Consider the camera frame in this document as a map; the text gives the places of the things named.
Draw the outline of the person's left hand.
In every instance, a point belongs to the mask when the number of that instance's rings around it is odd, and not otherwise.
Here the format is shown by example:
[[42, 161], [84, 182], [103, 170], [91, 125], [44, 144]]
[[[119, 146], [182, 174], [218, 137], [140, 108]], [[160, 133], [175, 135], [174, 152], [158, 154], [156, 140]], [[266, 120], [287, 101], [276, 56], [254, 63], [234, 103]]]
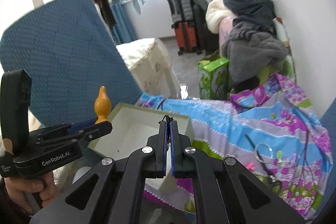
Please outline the person's left hand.
[[26, 193], [38, 193], [42, 200], [42, 207], [50, 204], [59, 194], [52, 172], [44, 174], [39, 179], [27, 180], [21, 177], [7, 177], [4, 179], [9, 198], [25, 213], [35, 214], [33, 204], [27, 199]]

